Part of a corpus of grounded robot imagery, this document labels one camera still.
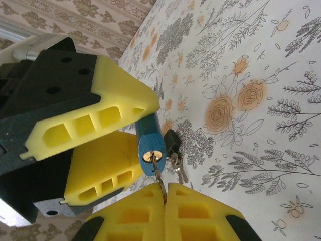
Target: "key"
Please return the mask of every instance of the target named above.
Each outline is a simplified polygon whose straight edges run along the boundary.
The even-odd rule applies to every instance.
[[[182,158],[178,157],[177,164],[172,163],[172,167],[175,169],[177,175],[179,176],[179,183],[180,184],[189,182],[189,179],[188,179],[186,172],[184,171],[184,168],[183,168]]]

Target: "floral tablecloth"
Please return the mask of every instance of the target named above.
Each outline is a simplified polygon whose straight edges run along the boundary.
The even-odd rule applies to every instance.
[[[320,9],[158,0],[119,60],[158,93],[162,132],[182,139],[186,185],[241,211],[263,240],[321,239]],[[177,182],[170,165],[162,175]]]

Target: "foam padding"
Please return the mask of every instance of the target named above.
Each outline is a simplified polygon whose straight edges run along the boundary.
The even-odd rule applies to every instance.
[[[136,136],[114,131],[75,147],[65,202],[88,205],[120,188],[127,189],[142,174]]]
[[[148,176],[154,176],[154,168],[151,162],[143,159],[145,153],[150,151],[160,151],[163,154],[162,159],[157,161],[157,167],[160,172],[165,168],[166,146],[159,126],[157,113],[150,114],[135,123],[136,136],[138,141],[138,155],[141,168]]]
[[[154,183],[87,221],[97,217],[104,219],[97,235],[73,241],[262,241],[239,211],[178,183],[169,184],[165,206]]]
[[[45,159],[159,110],[157,94],[106,56],[97,57],[91,92],[100,102],[38,121],[20,157]]]
[[[165,241],[239,241],[226,216],[243,215],[206,195],[169,183],[165,207]]]
[[[165,238],[164,202],[158,183],[106,207],[88,220],[95,217],[103,217],[104,222],[94,241],[163,241]]]

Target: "floral wallpaper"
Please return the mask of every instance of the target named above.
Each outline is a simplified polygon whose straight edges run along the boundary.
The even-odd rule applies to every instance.
[[[69,35],[78,49],[118,61],[156,0],[3,0],[0,19],[31,32]]]
[[[0,222],[0,240],[3,241],[61,241],[72,240],[92,210],[77,217],[62,215],[45,218],[38,214],[37,221],[27,227],[7,227]]]
[[[320,240],[321,2],[158,0],[119,66],[158,93],[186,186],[262,240]],[[134,126],[123,128],[134,132]],[[165,183],[177,182],[170,163]],[[128,191],[152,182],[142,176]]]

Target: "orange rose print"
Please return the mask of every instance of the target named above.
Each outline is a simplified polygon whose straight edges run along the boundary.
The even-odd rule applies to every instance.
[[[157,37],[158,37],[158,34],[155,34],[154,37],[152,38],[151,40],[151,46],[154,47],[154,45],[157,43]]]
[[[180,64],[183,61],[183,52],[178,53],[178,56],[179,56],[179,58],[175,62],[178,62],[177,66],[180,66]]]
[[[241,89],[240,94],[233,99],[233,106],[242,110],[251,110],[256,108],[262,99],[263,86],[257,81],[257,84],[250,83]]]
[[[144,51],[144,54],[142,56],[142,60],[145,61],[148,56],[149,56],[149,53],[150,53],[150,45],[148,45],[146,48],[145,48],[145,51]]]
[[[133,48],[133,46],[135,45],[136,39],[139,36],[139,30],[137,31],[137,33],[135,34],[135,36],[132,38],[131,43],[130,43],[130,48]]]
[[[182,94],[180,94],[179,100],[177,101],[178,109],[180,113],[183,113],[184,110],[188,110],[185,106],[187,97],[182,99]]]
[[[197,26],[201,26],[204,22],[204,16],[203,15],[200,15],[197,19]]]
[[[214,99],[205,114],[206,127],[210,132],[221,132],[231,121],[232,101],[227,96]]]
[[[175,86],[177,85],[177,78],[178,78],[177,74],[172,75],[172,81],[170,83],[170,85],[172,85],[172,91],[173,89],[175,89]]]
[[[195,1],[193,0],[193,1],[191,1],[191,3],[188,5],[189,11],[194,10],[194,5],[195,5]]]
[[[189,75],[184,84],[186,84],[186,86],[188,86],[189,83],[193,83],[193,82],[194,82],[194,80],[192,79],[192,76]]]
[[[232,74],[235,74],[236,76],[238,76],[239,74],[241,74],[247,67],[249,64],[250,58],[248,55],[242,55],[239,60],[234,63],[234,69],[232,71]]]
[[[165,104],[165,111],[168,111],[172,108],[172,100],[169,99]]]
[[[150,35],[152,36],[154,34],[154,32],[155,32],[155,27],[152,29]]]
[[[164,124],[162,125],[162,134],[163,136],[165,136],[166,132],[169,129],[173,128],[173,121],[171,119],[167,119]]]

